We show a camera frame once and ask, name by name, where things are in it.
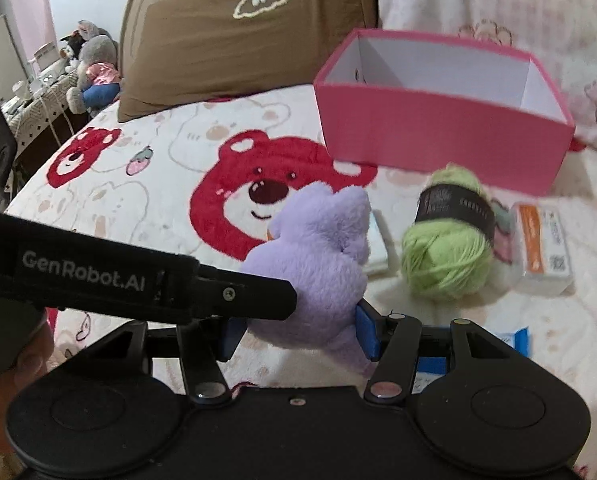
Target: yarn label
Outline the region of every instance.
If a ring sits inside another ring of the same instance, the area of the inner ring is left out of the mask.
[[[453,219],[472,225],[490,245],[495,239],[496,219],[487,200],[477,192],[456,184],[436,184],[419,197],[416,222]]]

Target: bear face print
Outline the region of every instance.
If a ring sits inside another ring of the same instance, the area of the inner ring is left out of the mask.
[[[80,233],[130,243],[136,227],[147,215],[149,196],[139,182],[116,186],[106,182],[85,199],[74,221]]]
[[[70,184],[58,189],[50,184],[42,184],[27,195],[20,194],[19,197],[7,208],[7,213],[41,224],[70,229],[78,213],[78,198]]]
[[[205,243],[242,261],[266,240],[268,222],[290,194],[315,181],[336,192],[376,177],[377,168],[357,169],[340,173],[325,146],[313,140],[241,132],[220,147],[218,162],[192,194],[190,220]]]
[[[186,170],[209,171],[217,149],[229,137],[245,130],[269,130],[285,123],[291,110],[285,104],[260,104],[251,98],[224,103],[201,103],[181,123],[168,149],[170,159]]]
[[[120,128],[89,127],[76,135],[72,142],[58,154],[48,169],[47,179],[51,187],[60,187],[88,170],[102,150],[120,136]]]

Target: qr code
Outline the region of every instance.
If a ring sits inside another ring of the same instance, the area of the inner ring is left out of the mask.
[[[565,270],[565,256],[550,256],[549,266],[552,270]]]

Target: plush toy with pink shirt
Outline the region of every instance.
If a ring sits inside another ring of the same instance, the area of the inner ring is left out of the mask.
[[[73,114],[89,110],[94,116],[114,102],[120,92],[116,46],[108,36],[99,34],[83,44],[79,61],[78,82],[67,91],[67,105]]]

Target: stuffed animal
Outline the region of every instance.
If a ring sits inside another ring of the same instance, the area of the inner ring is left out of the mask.
[[[78,56],[81,53],[81,47],[85,43],[85,40],[79,34],[78,30],[60,40],[67,42],[66,46],[60,50],[60,56],[66,57],[69,60],[69,65],[66,66],[65,70],[67,73],[73,72],[78,67]]]
[[[120,75],[116,70],[116,46],[105,34],[85,41],[81,47],[76,87],[66,93],[73,114],[93,115],[111,104],[120,92]]]
[[[370,211],[367,192],[357,186],[334,193],[314,182],[287,199],[269,224],[273,239],[252,249],[241,271],[288,280],[298,294],[296,311],[284,321],[250,320],[253,334],[282,348],[323,349],[363,375],[373,370],[355,328],[368,283]]]
[[[87,20],[80,20],[78,22],[78,33],[83,38],[83,41],[90,41],[92,38],[95,38],[100,34],[109,36],[106,31],[98,28],[94,23],[88,22]]]

